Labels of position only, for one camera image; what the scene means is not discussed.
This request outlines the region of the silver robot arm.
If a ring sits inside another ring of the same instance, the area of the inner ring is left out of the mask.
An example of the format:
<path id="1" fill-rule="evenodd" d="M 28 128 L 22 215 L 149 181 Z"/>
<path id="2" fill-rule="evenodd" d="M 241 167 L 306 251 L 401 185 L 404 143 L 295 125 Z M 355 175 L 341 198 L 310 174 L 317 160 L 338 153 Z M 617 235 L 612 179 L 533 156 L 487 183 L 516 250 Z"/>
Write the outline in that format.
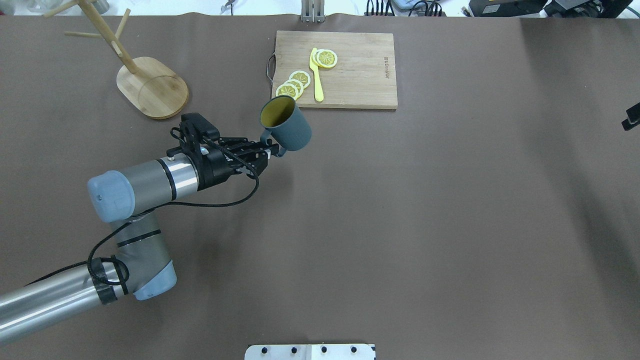
<path id="1" fill-rule="evenodd" d="M 155 211 L 240 205 L 258 191 L 270 159 L 287 152 L 285 141 L 277 139 L 273 130 L 263 130 L 259 140 L 225 137 L 197 112 L 184 114 L 170 133 L 178 145 L 165 156 L 89 180 L 94 210 L 109 224 L 110 233 L 89 249 L 84 260 L 1 296 L 2 346 L 128 294 L 146 301 L 172 289 L 178 275 Z M 238 174 L 254 182 L 241 199 L 184 201 Z"/>

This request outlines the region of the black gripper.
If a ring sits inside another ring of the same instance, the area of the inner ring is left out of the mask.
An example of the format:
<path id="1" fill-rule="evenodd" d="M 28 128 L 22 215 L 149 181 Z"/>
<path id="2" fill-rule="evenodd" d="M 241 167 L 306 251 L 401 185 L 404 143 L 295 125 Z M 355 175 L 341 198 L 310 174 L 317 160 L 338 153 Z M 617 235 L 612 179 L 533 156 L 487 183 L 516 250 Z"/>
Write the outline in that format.
<path id="1" fill-rule="evenodd" d="M 255 178 L 266 169 L 271 155 L 280 152 L 279 144 L 270 139 L 265 143 L 247 137 L 221 137 L 198 112 L 183 114 L 171 136 L 178 140 L 178 146 L 166 151 L 166 177 L 173 192 L 203 191 L 236 174 Z"/>

